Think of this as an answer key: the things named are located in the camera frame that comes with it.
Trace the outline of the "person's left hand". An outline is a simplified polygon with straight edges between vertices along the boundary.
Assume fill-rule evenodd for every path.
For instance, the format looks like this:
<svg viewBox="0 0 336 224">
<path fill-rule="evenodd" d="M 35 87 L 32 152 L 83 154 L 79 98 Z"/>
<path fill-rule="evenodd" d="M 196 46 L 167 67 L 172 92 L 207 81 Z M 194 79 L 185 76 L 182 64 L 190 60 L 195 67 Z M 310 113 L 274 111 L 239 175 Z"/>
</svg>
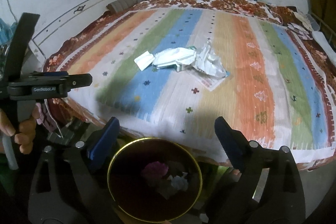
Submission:
<svg viewBox="0 0 336 224">
<path fill-rule="evenodd" d="M 37 119 L 39 118 L 39 109 L 37 105 L 35 105 L 30 118 L 19 124 L 18 133 L 16 133 L 13 125 L 7 118 L 7 115 L 1 110 L 1 133 L 4 133 L 9 137 L 14 136 L 14 141 L 19 145 L 20 152 L 27 155 L 33 149 L 33 140 L 36 135 L 35 129 L 37 126 Z"/>
</svg>

